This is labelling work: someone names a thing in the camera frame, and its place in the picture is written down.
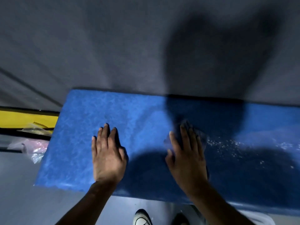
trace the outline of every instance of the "blue surface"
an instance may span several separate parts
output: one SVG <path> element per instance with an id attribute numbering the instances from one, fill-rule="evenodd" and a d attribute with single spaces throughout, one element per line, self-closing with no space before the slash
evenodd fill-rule
<path id="1" fill-rule="evenodd" d="M 164 162 L 173 123 L 187 118 L 210 136 L 212 185 L 237 208 L 300 215 L 300 108 L 72 90 L 36 185 L 87 191 L 91 137 L 117 127 L 129 163 L 114 195 L 189 203 Z"/>

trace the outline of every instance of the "yellow panel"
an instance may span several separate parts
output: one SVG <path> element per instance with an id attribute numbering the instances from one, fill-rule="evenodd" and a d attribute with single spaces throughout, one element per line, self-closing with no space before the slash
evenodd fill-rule
<path id="1" fill-rule="evenodd" d="M 44 128 L 54 128 L 57 119 L 57 116 L 0 110 L 0 128 L 25 128 L 31 123 Z"/>

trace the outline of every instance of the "transparent plastic wrap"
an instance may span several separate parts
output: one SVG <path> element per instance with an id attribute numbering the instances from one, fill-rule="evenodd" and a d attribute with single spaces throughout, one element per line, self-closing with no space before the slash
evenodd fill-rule
<path id="1" fill-rule="evenodd" d="M 22 129 L 23 132 L 34 133 L 38 135 L 51 136 L 51 132 L 44 130 L 43 128 L 29 124 L 26 128 Z M 39 163 L 44 153 L 47 150 L 49 141 L 30 139 L 24 137 L 15 137 L 7 149 L 10 150 L 21 150 L 22 153 L 26 154 L 33 163 Z"/>

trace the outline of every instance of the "blue mat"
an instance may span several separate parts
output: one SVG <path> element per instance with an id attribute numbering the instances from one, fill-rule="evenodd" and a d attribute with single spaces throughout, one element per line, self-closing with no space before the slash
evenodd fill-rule
<path id="1" fill-rule="evenodd" d="M 87 191 L 91 137 L 117 127 L 129 163 L 114 195 L 190 203 L 164 162 L 173 124 L 187 118 L 210 136 L 211 183 L 232 205 L 300 215 L 300 108 L 72 90 L 62 108 L 36 185 Z"/>

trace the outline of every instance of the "bare arm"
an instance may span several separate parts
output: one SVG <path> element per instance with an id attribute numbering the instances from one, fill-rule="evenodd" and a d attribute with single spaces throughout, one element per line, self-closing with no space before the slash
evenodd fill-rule
<path id="1" fill-rule="evenodd" d="M 170 139 L 175 153 L 168 149 L 167 165 L 179 187 L 190 198 L 211 225 L 249 224 L 248 218 L 229 205 L 207 181 L 206 162 L 200 137 L 193 129 L 180 128 L 183 150 L 173 132 Z"/>
<path id="2" fill-rule="evenodd" d="M 114 128 L 109 137 L 109 126 L 98 131 L 92 138 L 92 160 L 95 183 L 87 194 L 68 211 L 56 225 L 94 225 L 106 202 L 124 176 L 126 157 L 123 149 L 115 143 Z"/>

